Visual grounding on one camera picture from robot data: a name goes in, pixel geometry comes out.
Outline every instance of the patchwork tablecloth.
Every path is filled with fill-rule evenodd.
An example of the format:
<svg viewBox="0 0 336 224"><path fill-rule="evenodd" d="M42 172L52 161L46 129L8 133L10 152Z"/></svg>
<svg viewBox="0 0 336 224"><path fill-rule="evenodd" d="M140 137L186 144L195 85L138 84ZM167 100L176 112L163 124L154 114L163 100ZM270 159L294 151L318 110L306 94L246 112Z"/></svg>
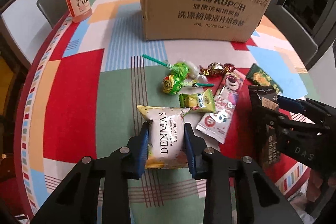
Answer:
<svg viewBox="0 0 336 224"><path fill-rule="evenodd" d="M265 16L247 43L144 41L140 0L90 3L93 14L89 19L73 23L65 15L54 28L37 54L22 92L16 123L16 172L30 218L83 156L108 156L139 132L143 119L137 104L179 106L177 96L161 92L167 69L144 60L142 54L170 63L190 60L204 67L212 62L232 63L244 74L257 63L283 88L284 96L318 100L300 58ZM255 155L248 84L246 80L223 145L195 131L209 146L230 157ZM195 128L200 118L201 114L188 114L186 122ZM292 118L305 120L302 115L292 114ZM307 167L281 157L266 173L288 195L297 181L307 177ZM129 181L134 221L199 224L205 189L206 181L196 182L188 169L146 170L140 180Z"/></svg>

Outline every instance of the screw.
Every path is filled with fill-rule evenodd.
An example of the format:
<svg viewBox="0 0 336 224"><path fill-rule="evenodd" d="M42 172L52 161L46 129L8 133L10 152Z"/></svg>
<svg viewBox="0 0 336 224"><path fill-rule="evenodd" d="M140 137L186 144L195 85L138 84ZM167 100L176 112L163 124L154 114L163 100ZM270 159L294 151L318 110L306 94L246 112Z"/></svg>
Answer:
<svg viewBox="0 0 336 224"><path fill-rule="evenodd" d="M84 163L84 164L88 164L89 162L91 161L91 158L90 157L84 157L84 158L82 158L82 163Z"/></svg>
<svg viewBox="0 0 336 224"><path fill-rule="evenodd" d="M119 152L122 154L127 154L129 152L129 148L127 146L124 146L119 149Z"/></svg>
<svg viewBox="0 0 336 224"><path fill-rule="evenodd" d="M243 157L243 162L250 164L252 162L252 158L249 156L244 156Z"/></svg>
<svg viewBox="0 0 336 224"><path fill-rule="evenodd" d="M206 149L204 149L204 152L207 154L213 154L215 150L212 147L207 147Z"/></svg>

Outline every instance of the gray chair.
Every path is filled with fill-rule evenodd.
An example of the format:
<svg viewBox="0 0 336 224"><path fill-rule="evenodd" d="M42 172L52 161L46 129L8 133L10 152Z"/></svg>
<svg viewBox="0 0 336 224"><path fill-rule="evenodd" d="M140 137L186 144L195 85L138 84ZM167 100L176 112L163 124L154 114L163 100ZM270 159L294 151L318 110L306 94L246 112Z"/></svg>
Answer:
<svg viewBox="0 0 336 224"><path fill-rule="evenodd" d="M52 28L68 10L65 0L38 0L36 5Z"/></svg>
<svg viewBox="0 0 336 224"><path fill-rule="evenodd" d="M307 65L318 50L317 44L307 31L281 5L270 4L265 15L283 33L302 62Z"/></svg>

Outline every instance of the human hand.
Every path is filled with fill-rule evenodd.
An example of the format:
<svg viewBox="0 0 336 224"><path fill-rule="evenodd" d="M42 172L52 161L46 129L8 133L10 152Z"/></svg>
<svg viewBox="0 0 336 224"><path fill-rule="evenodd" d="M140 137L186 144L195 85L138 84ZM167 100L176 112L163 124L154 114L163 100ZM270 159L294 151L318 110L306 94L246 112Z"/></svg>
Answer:
<svg viewBox="0 0 336 224"><path fill-rule="evenodd" d="M308 180L307 186L307 199L309 201L316 201L318 197L321 195L320 187L323 183L323 179L320 173L316 172L315 170L310 170L310 176ZM336 187L336 177L330 177L328 179L328 185L330 187Z"/></svg>

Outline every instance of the pink snack bar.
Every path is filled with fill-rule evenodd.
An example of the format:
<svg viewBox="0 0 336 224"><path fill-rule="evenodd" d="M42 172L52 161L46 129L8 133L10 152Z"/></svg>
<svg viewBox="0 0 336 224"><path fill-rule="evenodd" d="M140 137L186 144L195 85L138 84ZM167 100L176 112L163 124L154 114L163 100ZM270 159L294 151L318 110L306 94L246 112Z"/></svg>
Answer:
<svg viewBox="0 0 336 224"><path fill-rule="evenodd" d="M244 80L245 75L237 70L224 76L215 95L216 112L205 113L196 129L220 143L225 142Z"/></svg>

